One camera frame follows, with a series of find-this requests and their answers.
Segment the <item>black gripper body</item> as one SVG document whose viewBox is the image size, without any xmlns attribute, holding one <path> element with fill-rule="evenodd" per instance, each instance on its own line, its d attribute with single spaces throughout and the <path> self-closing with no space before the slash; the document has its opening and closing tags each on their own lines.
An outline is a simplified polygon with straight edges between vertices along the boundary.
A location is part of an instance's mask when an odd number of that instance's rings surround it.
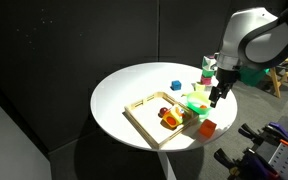
<svg viewBox="0 0 288 180">
<path fill-rule="evenodd" d="M 231 89 L 239 78 L 240 73 L 238 71 L 219 68 L 216 72 L 216 79 L 218 80 L 217 87 L 221 89 Z"/>
</svg>

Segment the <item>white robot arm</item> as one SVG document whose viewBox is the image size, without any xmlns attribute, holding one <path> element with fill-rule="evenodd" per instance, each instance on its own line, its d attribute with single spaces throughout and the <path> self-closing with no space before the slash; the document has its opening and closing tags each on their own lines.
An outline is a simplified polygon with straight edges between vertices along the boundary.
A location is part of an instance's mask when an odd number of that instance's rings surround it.
<svg viewBox="0 0 288 180">
<path fill-rule="evenodd" d="M 216 79 L 209 100 L 215 108 L 239 77 L 242 68 L 263 70 L 288 57 L 288 8 L 274 16 L 264 7 L 235 12 L 226 26 L 216 55 Z"/>
</svg>

